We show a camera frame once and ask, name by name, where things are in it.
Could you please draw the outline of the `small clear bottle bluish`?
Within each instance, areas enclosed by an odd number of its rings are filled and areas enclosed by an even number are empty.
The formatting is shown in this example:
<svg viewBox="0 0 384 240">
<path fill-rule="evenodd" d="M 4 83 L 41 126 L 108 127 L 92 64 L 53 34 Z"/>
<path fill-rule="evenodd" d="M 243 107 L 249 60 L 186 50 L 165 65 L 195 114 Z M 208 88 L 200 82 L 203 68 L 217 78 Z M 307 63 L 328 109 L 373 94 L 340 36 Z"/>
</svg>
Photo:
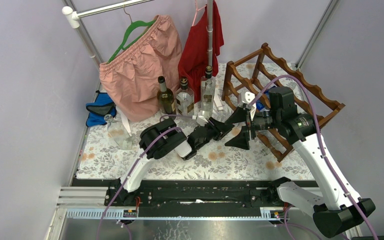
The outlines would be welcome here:
<svg viewBox="0 0 384 240">
<path fill-rule="evenodd" d="M 261 158 L 267 158 L 272 154 L 268 148 L 262 148 L 261 150 L 258 151 L 258 153 L 261 156 Z"/>
</svg>

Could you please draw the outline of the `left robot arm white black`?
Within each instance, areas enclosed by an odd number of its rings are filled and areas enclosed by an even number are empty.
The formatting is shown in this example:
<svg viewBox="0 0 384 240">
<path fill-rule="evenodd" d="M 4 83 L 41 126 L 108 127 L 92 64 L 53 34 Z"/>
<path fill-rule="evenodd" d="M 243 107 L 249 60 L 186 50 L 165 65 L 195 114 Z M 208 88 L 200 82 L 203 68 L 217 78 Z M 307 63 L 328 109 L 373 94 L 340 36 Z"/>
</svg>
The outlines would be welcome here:
<svg viewBox="0 0 384 240">
<path fill-rule="evenodd" d="M 116 192 L 116 199 L 124 206 L 132 204 L 135 200 L 135 191 L 139 189 L 141 181 L 154 161 L 162 159 L 172 151 L 183 160 L 189 160 L 210 141 L 222 140 L 233 127 L 232 123 L 210 117 L 204 120 L 204 125 L 195 127 L 189 135 L 185 135 L 171 118 L 146 128 L 140 134 L 141 153 L 125 176 L 119 179 L 121 186 Z"/>
</svg>

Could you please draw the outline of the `blue glass bottle silver cap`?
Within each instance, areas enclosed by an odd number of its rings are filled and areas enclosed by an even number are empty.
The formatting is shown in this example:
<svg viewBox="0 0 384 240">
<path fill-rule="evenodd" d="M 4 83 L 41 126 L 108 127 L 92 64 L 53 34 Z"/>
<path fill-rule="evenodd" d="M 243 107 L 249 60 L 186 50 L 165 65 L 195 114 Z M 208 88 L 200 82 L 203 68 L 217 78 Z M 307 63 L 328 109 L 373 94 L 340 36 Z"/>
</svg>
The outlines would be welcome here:
<svg viewBox="0 0 384 240">
<path fill-rule="evenodd" d="M 264 92 L 264 95 L 266 96 L 267 100 L 269 101 L 270 100 L 270 96 L 269 96 L 269 92 L 268 91 L 265 91 Z M 256 108 L 258 111 L 269 111 L 270 110 L 270 107 L 267 106 L 265 103 L 263 103 L 261 100 L 258 100 L 256 102 Z"/>
</svg>

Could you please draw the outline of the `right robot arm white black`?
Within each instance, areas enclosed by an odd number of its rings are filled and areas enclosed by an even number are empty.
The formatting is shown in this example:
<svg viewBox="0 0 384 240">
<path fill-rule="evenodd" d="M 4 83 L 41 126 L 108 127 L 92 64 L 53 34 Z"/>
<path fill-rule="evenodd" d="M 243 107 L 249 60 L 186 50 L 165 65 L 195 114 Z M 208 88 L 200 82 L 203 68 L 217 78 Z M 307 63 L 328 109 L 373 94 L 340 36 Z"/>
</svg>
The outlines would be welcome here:
<svg viewBox="0 0 384 240">
<path fill-rule="evenodd" d="M 348 183 L 317 131 L 313 116 L 298 112 L 289 87 L 273 87 L 268 95 L 269 110 L 258 112 L 254 93 L 239 94 L 237 108 L 227 121 L 242 123 L 242 128 L 226 145 L 248 150 L 250 140 L 258 131 L 277 130 L 304 160 L 321 194 L 314 194 L 289 178 L 281 177 L 270 182 L 265 194 L 267 201 L 273 206 L 288 203 L 300 209 L 312 217 L 319 232 L 327 238 L 363 223 L 375 210 L 375 204 L 370 198 L 362 198 Z"/>
</svg>

